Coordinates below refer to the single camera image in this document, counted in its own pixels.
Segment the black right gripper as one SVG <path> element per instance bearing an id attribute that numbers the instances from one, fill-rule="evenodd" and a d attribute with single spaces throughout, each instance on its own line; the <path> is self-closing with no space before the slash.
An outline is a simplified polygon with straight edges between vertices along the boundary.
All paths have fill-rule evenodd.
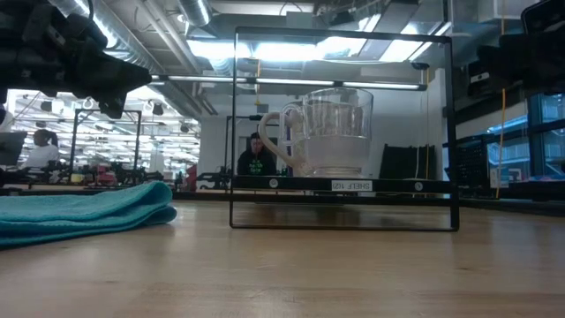
<path id="1" fill-rule="evenodd" d="M 521 82 L 533 93 L 556 95 L 564 92 L 564 0 L 537 2 L 521 13 L 523 31 L 500 38 L 505 87 Z M 491 95 L 490 73 L 485 66 L 496 66 L 501 50 L 495 46 L 477 47 L 479 61 L 467 65 L 468 96 Z"/>

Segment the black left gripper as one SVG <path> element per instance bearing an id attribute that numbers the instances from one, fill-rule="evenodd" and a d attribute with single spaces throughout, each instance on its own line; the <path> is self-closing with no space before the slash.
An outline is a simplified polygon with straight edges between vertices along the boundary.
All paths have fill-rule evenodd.
<path id="1" fill-rule="evenodd" d="M 1 2 L 1 95 L 10 89 L 30 89 L 54 96 L 79 89 L 76 78 L 82 54 L 82 88 L 99 92 L 101 113 L 120 119 L 127 92 L 152 81 L 147 68 L 109 56 L 99 50 L 86 50 L 87 42 L 96 49 L 107 46 L 107 37 L 87 17 L 64 16 L 49 1 Z"/>

